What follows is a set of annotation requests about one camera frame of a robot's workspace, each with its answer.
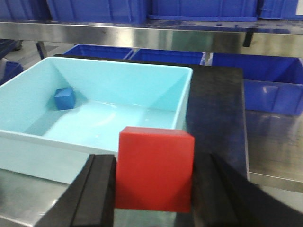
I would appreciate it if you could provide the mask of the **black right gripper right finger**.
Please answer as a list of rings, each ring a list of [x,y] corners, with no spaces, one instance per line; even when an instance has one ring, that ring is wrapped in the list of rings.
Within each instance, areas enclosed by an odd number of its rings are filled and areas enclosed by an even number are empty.
[[[301,227],[302,213],[276,200],[222,158],[197,153],[192,207],[196,227]]]

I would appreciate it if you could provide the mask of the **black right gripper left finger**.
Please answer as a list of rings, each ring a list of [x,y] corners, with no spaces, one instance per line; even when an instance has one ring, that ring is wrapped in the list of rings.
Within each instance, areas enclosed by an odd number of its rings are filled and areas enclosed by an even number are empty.
[[[113,226],[115,184],[115,156],[90,155],[75,180],[35,226]]]

